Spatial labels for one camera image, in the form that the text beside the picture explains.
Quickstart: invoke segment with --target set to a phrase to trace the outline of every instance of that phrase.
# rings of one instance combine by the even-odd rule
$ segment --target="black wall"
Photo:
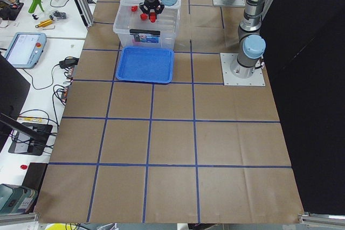
[[[274,0],[265,61],[305,211],[345,214],[345,0]]]

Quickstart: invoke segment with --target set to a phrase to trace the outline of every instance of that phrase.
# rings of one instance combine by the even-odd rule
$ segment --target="green spray nozzle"
[[[42,7],[42,0],[32,0],[32,4],[29,8],[29,13],[34,13],[37,5],[41,8],[42,12],[44,12],[43,7]]]

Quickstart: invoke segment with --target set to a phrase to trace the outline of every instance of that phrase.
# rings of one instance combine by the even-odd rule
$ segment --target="yellow tool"
[[[35,27],[36,28],[39,28],[39,27],[46,27],[50,24],[52,24],[54,21],[52,19],[47,19],[47,20],[44,20],[44,21],[41,21],[39,22],[39,24],[36,24]]]

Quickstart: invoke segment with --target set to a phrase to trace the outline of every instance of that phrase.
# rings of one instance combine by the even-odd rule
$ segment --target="tiled surface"
[[[98,0],[36,211],[44,222],[293,223],[303,211],[266,87],[225,87],[243,9],[183,0],[172,83],[119,82],[119,0]]]

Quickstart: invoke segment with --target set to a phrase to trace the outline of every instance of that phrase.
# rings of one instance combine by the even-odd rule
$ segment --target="black monitor stand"
[[[2,113],[0,113],[0,122],[18,131],[15,136],[12,136],[14,140],[12,141],[9,153],[33,156],[42,155],[53,128],[52,125],[26,122],[19,123]],[[17,145],[21,144],[23,141],[25,142],[24,146],[27,145],[27,150],[25,152],[18,152],[18,150],[16,150]]]

